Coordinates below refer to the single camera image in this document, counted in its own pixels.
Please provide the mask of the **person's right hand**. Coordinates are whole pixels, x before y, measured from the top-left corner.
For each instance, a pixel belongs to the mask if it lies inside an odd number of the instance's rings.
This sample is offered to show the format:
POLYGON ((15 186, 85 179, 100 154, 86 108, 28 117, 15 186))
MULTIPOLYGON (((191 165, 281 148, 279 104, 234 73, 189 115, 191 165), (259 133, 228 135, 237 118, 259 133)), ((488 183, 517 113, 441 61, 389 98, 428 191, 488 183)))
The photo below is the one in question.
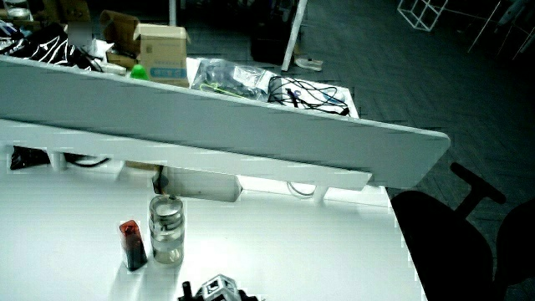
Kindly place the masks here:
POLYGON ((234 279, 223 274, 218 274, 204 282, 199 289, 193 293, 191 283, 182 283, 183 295, 177 301, 259 301, 254 295, 247 295, 245 291, 239 289, 234 279))

